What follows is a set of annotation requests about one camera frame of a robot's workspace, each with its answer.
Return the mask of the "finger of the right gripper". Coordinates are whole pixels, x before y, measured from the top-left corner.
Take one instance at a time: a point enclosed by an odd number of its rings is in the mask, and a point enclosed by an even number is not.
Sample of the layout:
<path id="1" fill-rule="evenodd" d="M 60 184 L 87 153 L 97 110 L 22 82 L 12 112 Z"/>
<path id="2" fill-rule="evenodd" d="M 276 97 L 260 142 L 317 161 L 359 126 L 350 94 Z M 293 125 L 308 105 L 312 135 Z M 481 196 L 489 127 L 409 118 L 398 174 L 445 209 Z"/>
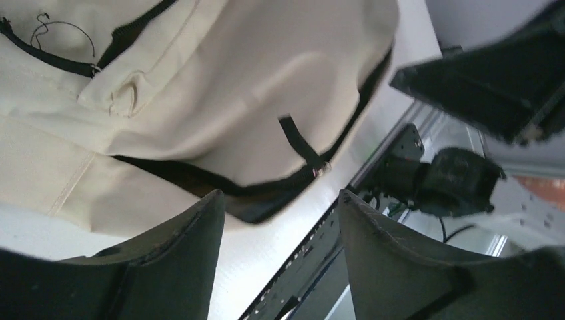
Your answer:
<path id="1" fill-rule="evenodd" d="M 513 34 L 399 69 L 391 87 L 509 145 L 564 130 L 564 4 Z"/>

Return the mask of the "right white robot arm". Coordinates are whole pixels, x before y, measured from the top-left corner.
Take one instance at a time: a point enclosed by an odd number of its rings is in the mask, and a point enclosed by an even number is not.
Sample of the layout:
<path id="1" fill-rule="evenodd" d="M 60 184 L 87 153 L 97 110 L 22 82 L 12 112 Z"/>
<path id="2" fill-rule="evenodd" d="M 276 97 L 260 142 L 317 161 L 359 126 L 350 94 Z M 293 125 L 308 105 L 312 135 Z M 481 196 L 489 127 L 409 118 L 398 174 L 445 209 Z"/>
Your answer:
<path id="1" fill-rule="evenodd" d="M 405 67 L 391 85 L 505 144 L 545 141 L 564 129 L 564 2 L 499 41 Z M 564 244 L 564 220 L 543 218 L 544 206 L 519 214 L 495 208 L 506 174 L 473 151 L 445 148 L 429 163 L 389 155 L 378 177 L 381 191 L 423 213 L 482 215 L 483 226 L 525 246 Z"/>

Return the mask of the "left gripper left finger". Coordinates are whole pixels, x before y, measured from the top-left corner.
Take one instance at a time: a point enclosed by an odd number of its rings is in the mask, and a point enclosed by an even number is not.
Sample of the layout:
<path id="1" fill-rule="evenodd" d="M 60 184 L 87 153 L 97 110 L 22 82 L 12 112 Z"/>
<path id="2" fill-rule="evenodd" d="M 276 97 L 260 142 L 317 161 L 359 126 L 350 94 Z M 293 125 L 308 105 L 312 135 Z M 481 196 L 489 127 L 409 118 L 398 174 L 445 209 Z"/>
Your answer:
<path id="1" fill-rule="evenodd" d="M 1 251 L 2 319 L 206 319 L 225 199 L 181 214 L 92 257 L 48 261 Z"/>

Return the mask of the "beige canvas student bag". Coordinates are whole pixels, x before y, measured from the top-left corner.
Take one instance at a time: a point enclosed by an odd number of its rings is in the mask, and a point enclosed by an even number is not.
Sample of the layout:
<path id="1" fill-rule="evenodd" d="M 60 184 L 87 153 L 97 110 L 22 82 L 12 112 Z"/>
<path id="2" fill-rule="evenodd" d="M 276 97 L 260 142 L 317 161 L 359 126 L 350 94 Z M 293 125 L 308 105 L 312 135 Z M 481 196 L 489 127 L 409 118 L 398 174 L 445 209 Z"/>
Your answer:
<path id="1" fill-rule="evenodd" d="M 332 170 L 396 1 L 2 1 L 1 202 L 135 236 Z"/>

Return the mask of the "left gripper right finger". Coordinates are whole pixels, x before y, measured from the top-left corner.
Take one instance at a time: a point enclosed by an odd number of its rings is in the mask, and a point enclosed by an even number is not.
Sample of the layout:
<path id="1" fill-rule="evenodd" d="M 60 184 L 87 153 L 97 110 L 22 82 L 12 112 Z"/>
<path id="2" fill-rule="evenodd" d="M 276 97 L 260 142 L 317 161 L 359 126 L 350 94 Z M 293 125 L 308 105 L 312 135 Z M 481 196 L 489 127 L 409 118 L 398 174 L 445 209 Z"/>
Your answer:
<path id="1" fill-rule="evenodd" d="M 563 319 L 564 248 L 491 257 L 441 243 L 348 190 L 337 213 L 357 319 Z"/>

